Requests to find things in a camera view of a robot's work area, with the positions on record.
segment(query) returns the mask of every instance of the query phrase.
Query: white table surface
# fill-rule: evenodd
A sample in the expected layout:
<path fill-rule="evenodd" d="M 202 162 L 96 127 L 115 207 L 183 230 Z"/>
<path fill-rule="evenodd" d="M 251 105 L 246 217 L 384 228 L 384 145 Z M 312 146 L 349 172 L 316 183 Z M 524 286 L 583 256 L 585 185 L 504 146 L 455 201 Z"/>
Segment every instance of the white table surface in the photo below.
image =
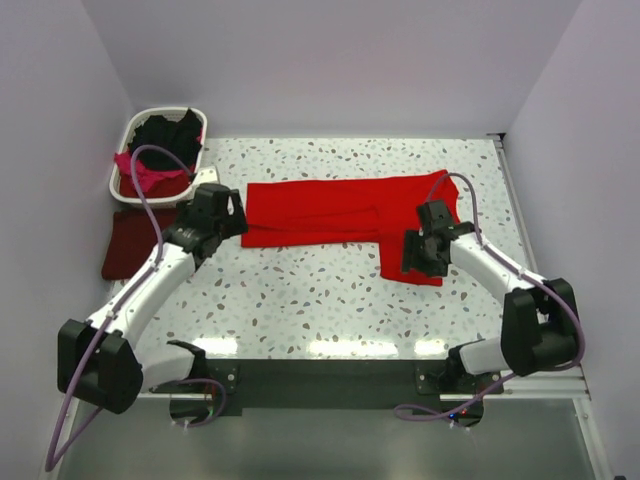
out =
<path fill-rule="evenodd" d="M 217 166 L 243 200 L 249 182 L 463 173 L 478 193 L 484 234 L 526 263 L 491 140 L 223 138 L 206 145 L 203 166 Z M 456 183 L 460 218 L 470 220 L 469 195 Z M 489 293 L 455 267 L 442 287 L 380 278 L 376 244 L 243 249 L 233 238 L 167 299 L 137 350 L 179 339 L 221 357 L 444 358 L 451 346 L 498 335 L 500 314 Z"/>

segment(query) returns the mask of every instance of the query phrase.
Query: table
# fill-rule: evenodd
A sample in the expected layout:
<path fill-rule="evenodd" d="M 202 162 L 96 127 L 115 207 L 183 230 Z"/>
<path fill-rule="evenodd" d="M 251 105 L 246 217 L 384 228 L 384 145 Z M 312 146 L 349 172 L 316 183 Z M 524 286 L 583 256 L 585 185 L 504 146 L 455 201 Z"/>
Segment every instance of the table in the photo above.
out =
<path fill-rule="evenodd" d="M 208 139 L 210 165 L 243 199 L 249 182 L 460 172 L 478 193 L 483 232 L 526 263 L 490 139 Z M 458 188 L 458 212 L 470 220 L 468 190 Z M 227 240 L 167 299 L 137 350 L 174 339 L 219 357 L 424 359 L 500 333 L 500 305 L 465 272 L 454 267 L 431 287 L 384 280 L 379 269 L 376 244 L 243 249 Z"/>

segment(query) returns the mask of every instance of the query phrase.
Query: terrazzo surface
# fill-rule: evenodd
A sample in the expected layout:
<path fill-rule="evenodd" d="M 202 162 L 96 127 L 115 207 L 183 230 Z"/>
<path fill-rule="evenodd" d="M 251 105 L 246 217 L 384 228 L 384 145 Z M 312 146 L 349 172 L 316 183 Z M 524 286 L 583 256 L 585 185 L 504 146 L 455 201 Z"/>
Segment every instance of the terrazzo surface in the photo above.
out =
<path fill-rule="evenodd" d="M 460 172 L 478 193 L 483 233 L 525 263 L 490 140 L 223 138 L 206 143 L 210 165 L 243 199 L 249 182 Z M 456 184 L 460 218 L 470 220 L 468 190 Z M 460 269 L 442 287 L 384 280 L 379 270 L 376 244 L 243 249 L 233 238 L 167 299 L 137 349 L 179 339 L 219 357 L 444 358 L 500 333 L 499 304 Z"/>

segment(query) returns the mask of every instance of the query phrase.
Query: folded red fabric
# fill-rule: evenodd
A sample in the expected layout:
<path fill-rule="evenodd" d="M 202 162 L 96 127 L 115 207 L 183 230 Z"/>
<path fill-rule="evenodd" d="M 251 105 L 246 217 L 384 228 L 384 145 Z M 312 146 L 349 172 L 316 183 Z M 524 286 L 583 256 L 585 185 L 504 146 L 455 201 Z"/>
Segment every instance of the folded red fabric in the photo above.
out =
<path fill-rule="evenodd" d="M 250 183 L 246 214 L 249 232 L 242 246 L 284 247 L 343 242 L 376 242 L 380 275 L 415 285 L 442 285 L 442 279 L 402 273 L 406 230 L 417 230 L 416 207 L 425 202 L 446 170 L 430 175 L 364 180 L 304 180 Z M 433 199 L 443 199 L 458 220 L 458 189 L 446 178 Z"/>
<path fill-rule="evenodd" d="M 161 229 L 171 225 L 178 215 L 175 208 L 154 210 L 153 213 Z M 102 265 L 102 278 L 131 278 L 142 267 L 156 243 L 153 225 L 144 210 L 114 213 L 111 240 Z"/>

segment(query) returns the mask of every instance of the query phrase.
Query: red pants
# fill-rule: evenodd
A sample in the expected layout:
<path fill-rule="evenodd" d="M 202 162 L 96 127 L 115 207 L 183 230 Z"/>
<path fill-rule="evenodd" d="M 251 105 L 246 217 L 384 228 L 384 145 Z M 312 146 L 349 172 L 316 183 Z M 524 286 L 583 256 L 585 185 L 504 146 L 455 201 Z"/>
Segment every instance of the red pants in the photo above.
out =
<path fill-rule="evenodd" d="M 416 207 L 446 170 L 413 177 L 250 183 L 243 247 L 285 247 L 376 242 L 381 276 L 415 285 L 442 285 L 418 272 L 403 274 L 405 230 L 418 230 Z M 445 179 L 433 199 L 443 199 L 456 222 L 458 190 Z"/>

